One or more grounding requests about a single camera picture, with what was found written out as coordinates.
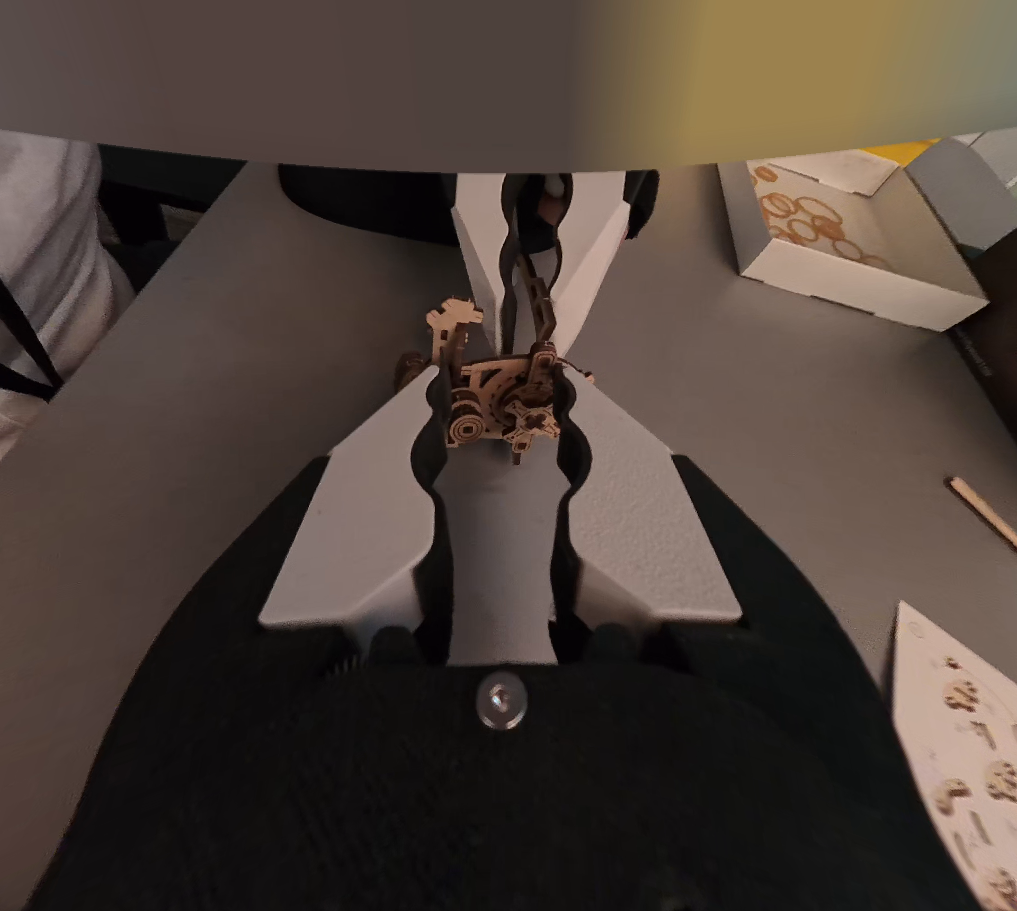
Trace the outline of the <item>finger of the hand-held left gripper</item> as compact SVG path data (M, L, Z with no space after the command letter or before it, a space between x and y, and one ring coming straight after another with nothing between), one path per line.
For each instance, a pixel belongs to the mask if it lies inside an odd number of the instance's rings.
M515 232L506 217L506 173L454 175L451 218L482 324L496 356L515 336Z
M629 231L626 171L576 173L569 205L556 229L557 270L550 286L559 356L581 331Z

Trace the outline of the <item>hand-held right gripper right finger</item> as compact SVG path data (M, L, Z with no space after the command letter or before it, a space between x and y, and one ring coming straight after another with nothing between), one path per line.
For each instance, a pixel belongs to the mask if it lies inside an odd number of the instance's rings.
M668 445L572 367L553 375L566 478L550 559L558 663L620 626L640 649L662 626L738 623L743 608Z

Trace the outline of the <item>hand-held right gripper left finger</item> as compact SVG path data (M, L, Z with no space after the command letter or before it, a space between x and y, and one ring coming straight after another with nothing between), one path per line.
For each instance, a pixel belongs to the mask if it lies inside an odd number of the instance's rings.
M331 450L262 626L337 625L362 653L399 626L427 662L448 662L453 560L435 483L450 419L448 371L430 366Z

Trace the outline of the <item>dark wooden link part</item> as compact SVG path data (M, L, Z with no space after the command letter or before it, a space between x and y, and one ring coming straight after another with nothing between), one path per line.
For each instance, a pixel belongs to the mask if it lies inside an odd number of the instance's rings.
M533 324L533 343L527 353L530 366L543 354L555 356L553 336L556 330L556 316L550 291L543 278L537 272L532 258L521 251L515 259L513 293L516 309L524 301L529 309Z

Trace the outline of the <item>wooden gear model assembly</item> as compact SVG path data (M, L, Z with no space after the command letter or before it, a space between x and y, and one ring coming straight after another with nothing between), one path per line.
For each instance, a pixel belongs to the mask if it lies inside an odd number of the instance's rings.
M560 434L553 415L552 375L570 361L543 354L530 366L526 354L505 355L464 362L469 329L479 324L481 311L470 300L446 299L431 310L426 322L431 329L431 355L409 352L400 356L394 372L394 391L399 392L427 367L446 362L451 377L451 417L447 444L457 447L483 438L508 444L518 465L539 436Z

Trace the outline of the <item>black model kit box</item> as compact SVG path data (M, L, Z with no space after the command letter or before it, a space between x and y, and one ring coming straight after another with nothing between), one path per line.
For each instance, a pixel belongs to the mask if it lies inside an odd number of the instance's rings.
M949 332L958 352L1016 438L1016 231L970 260L986 304Z

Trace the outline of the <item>white cardboard box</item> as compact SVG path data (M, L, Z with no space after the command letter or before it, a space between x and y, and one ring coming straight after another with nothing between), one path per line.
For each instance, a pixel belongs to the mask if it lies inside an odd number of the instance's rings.
M717 169L745 278L937 333L985 307L976 277L902 169L872 196L770 160Z

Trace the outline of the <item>yellow plastic bin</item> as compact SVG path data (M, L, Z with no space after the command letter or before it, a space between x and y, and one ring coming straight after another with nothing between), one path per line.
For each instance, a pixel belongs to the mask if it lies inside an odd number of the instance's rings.
M869 155L888 160L896 166L907 167L941 140L941 138L932 138L896 144L871 146L863 149L863 151L866 151Z

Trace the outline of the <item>black chair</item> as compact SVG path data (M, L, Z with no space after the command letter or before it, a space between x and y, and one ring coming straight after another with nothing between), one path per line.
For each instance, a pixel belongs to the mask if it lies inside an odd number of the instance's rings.
M203 215L245 166L241 159L101 144L97 201L114 242L108 251L139 293L175 251L165 207Z

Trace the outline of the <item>grey box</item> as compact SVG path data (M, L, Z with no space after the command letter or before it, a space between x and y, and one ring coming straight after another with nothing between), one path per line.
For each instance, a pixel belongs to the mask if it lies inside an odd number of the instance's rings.
M956 244L982 253L1016 229L1016 129L935 142L905 167Z

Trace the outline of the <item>thin wooden stick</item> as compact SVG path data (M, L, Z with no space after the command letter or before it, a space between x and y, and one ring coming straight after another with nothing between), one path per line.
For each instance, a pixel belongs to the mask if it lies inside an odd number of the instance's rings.
M1012 549L1016 550L1016 530L978 494L971 485L957 476L947 477L945 486L958 497L976 517L978 517L996 536L1002 539Z

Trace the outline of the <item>assembly instruction sheet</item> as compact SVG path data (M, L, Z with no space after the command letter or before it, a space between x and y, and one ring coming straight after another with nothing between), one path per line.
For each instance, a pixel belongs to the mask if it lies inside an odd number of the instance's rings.
M1016 685L897 608L893 721L922 801L983 909L1016 908Z

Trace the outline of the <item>person's white shirt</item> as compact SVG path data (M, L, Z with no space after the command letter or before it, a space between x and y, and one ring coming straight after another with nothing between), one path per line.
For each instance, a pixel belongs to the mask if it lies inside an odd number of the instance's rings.
M1 456L107 335L134 291L100 240L95 144L1 132Z

